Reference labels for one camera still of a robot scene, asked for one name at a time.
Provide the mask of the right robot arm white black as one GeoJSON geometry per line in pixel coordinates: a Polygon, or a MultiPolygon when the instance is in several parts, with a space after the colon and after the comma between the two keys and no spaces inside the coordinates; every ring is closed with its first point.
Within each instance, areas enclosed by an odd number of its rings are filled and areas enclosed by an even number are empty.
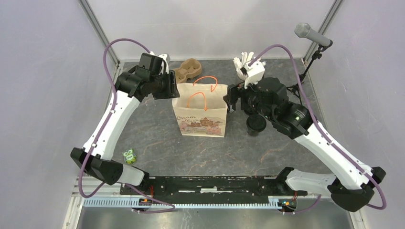
{"type": "Polygon", "coordinates": [[[306,106],[288,99],[287,87],[277,78],[257,83],[228,86],[224,100],[230,109],[240,101],[241,108],[258,123],[270,122],[281,134],[296,141],[330,169],[330,174],[302,172],[284,168],[278,175],[276,189],[282,195],[305,191],[330,197],[344,210],[356,212],[369,206],[386,172],[370,167],[344,149],[306,106]]]}

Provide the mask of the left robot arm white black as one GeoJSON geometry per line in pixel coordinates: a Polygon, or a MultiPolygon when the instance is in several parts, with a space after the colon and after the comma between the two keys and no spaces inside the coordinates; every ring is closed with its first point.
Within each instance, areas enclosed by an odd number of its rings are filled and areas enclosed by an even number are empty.
{"type": "Polygon", "coordinates": [[[81,148],[73,148],[71,158],[84,172],[108,185],[129,183],[138,194],[149,191],[145,172],[112,159],[117,141],[133,112],[152,94],[155,100],[178,98],[175,73],[169,69],[168,54],[143,53],[139,63],[122,72],[97,128],[81,148]]]}

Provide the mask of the brown paper bag orange handles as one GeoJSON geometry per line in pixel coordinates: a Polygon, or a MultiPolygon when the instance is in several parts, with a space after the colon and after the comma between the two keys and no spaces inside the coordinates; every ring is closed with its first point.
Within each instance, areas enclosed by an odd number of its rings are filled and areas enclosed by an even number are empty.
{"type": "Polygon", "coordinates": [[[180,83],[180,97],[172,100],[172,107],[183,136],[224,137],[228,105],[224,100],[227,85],[214,83],[180,83]]]}

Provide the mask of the black plastic cup lid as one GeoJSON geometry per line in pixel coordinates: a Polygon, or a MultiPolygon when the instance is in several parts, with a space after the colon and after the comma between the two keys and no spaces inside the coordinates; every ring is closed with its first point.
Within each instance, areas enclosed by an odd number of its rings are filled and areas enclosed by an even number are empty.
{"type": "Polygon", "coordinates": [[[251,130],[261,132],[266,128],[267,122],[260,114],[252,114],[247,118],[246,125],[251,130]]]}

